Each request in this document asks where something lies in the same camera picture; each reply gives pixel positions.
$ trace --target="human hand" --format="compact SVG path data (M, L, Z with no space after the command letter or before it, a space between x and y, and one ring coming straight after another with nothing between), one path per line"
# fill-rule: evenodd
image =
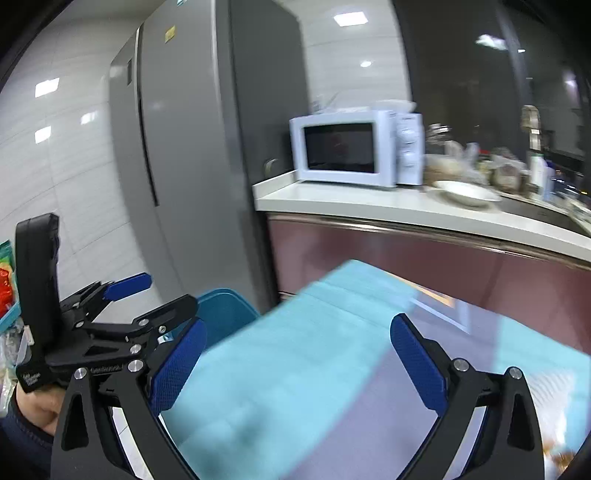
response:
M17 385L17 405L28 421L49 435L56 434L57 419L66 390L49 385L31 393L25 393L21 384Z

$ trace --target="sleeve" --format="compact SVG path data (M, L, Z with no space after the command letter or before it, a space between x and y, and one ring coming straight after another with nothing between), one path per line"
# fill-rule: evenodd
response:
M11 398L7 416L0 419L0 428L8 439L11 449L20 457L19 460L48 478L53 437L35 427L22 415L17 405L16 395Z

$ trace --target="microwave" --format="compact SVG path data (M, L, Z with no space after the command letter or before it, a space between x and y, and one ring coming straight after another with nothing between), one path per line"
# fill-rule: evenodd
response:
M423 182L419 113L320 113L290 120L299 180L394 187Z

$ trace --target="white countertop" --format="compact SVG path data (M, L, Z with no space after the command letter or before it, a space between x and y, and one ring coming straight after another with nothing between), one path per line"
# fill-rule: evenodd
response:
M558 252L591 262L591 238L554 225L503 212L475 209L447 200L437 190L374 189L297 182L294 172L253 187L263 212L331 215L406 223L471 233Z

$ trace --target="teal trash bin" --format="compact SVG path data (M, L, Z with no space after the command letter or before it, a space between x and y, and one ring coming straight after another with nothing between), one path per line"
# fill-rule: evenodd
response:
M230 288L217 288L197 297L197 300L197 316L207 327L206 349L260 317L251 304ZM172 331L173 337L183 326L179 325Z

